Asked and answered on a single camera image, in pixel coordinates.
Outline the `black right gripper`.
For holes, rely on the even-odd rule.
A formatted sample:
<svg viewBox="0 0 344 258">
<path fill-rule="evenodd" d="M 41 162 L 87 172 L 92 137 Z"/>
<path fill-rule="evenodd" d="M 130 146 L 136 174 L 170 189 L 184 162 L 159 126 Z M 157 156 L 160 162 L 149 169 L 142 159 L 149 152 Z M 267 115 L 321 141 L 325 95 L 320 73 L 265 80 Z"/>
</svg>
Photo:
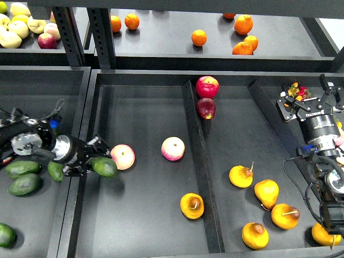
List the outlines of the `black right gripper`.
<svg viewBox="0 0 344 258">
<path fill-rule="evenodd" d="M 319 76 L 324 94 L 319 103 L 310 103 L 300 107 L 298 101 L 288 95 L 286 84 L 282 85 L 283 91 L 276 102 L 276 108 L 285 123 L 298 119 L 299 126 L 307 145 L 313 146 L 317 154 L 326 157 L 338 157 L 335 141 L 340 136 L 333 111 L 343 112 L 343 86 L 335 86 L 329 82 L 324 74 Z M 326 104 L 328 97 L 333 96 L 335 105 Z"/>
</svg>

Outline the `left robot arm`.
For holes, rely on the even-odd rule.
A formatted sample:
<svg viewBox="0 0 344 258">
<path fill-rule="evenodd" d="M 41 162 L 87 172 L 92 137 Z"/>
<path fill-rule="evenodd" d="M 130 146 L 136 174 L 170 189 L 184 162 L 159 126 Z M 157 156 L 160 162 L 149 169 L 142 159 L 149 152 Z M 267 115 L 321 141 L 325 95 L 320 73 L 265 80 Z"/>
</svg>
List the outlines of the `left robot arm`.
<svg viewBox="0 0 344 258">
<path fill-rule="evenodd" d="M 66 176 L 81 176 L 92 171 L 91 159 L 110 158 L 110 147 L 96 135 L 83 141 L 71 135 L 58 134 L 59 112 L 65 103 L 57 101 L 54 110 L 43 118 L 33 118 L 14 108 L 1 109 L 7 116 L 1 121 L 1 153 L 13 151 L 17 155 L 38 155 L 63 165 Z"/>
</svg>

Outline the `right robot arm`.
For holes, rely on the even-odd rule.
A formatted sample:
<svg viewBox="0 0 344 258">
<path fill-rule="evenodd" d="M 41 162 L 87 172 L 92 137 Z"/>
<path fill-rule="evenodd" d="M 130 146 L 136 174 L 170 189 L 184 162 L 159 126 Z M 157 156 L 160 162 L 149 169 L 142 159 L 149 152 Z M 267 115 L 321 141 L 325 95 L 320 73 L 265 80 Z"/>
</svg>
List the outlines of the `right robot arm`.
<svg viewBox="0 0 344 258">
<path fill-rule="evenodd" d="M 306 87 L 297 83 L 283 87 L 276 102 L 284 122 L 297 120 L 305 146 L 296 149 L 297 158 L 307 163 L 311 181 L 319 194 L 319 213 L 310 205 L 308 192 L 302 193 L 304 202 L 321 228 L 334 237 L 343 236 L 343 156 L 341 134 L 335 113 L 343 112 L 343 89 L 319 76 L 324 91 L 321 97 L 312 97 Z"/>
</svg>

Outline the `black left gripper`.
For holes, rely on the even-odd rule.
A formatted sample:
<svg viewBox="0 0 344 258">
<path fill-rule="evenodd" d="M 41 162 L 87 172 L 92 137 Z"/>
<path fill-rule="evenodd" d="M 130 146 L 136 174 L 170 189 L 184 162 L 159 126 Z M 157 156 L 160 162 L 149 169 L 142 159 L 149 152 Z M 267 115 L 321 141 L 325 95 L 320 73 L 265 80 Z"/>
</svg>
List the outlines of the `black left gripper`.
<svg viewBox="0 0 344 258">
<path fill-rule="evenodd" d="M 63 165 L 62 172 L 67 177 L 82 177 L 94 171 L 89 163 L 93 157 L 111 158 L 110 147 L 98 135 L 89 141 L 58 135 L 53 153 L 53 161 Z"/>
</svg>

